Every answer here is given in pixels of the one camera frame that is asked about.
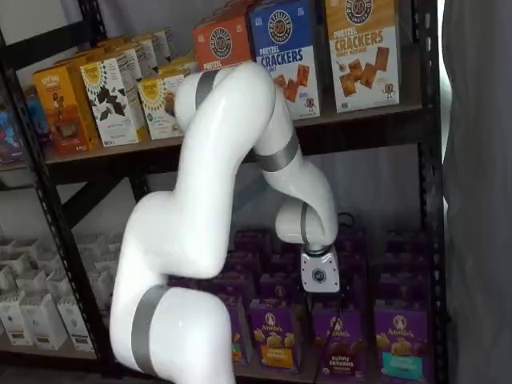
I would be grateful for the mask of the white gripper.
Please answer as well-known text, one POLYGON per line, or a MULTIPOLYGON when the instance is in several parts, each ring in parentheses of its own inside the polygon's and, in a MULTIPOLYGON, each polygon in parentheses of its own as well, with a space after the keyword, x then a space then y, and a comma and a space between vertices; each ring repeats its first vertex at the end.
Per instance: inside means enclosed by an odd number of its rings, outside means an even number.
POLYGON ((311 316, 315 304, 315 294, 338 293, 334 300, 336 314, 342 314, 346 305, 346 292, 340 290, 338 256, 333 244, 323 248, 304 246, 301 249, 300 272, 303 304, 306 313, 311 316))

